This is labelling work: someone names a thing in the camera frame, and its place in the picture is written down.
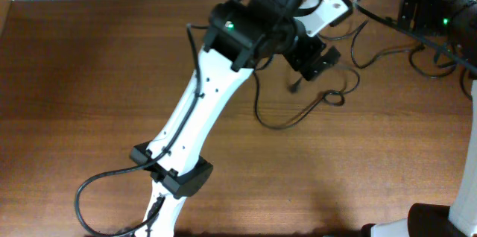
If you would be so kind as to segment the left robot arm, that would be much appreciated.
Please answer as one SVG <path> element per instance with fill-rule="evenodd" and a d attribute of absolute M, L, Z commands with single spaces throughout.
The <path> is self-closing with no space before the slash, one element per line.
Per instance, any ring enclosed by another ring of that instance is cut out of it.
<path fill-rule="evenodd" d="M 313 80 L 338 60 L 319 38 L 353 11 L 350 0 L 228 0 L 216 5 L 203 45 L 193 49 L 195 71 L 161 132 L 136 145 L 130 158 L 152 178 L 151 199 L 135 236 L 172 236 L 185 200 L 213 167 L 203 143 L 235 91 L 260 61 L 281 54 Z"/>

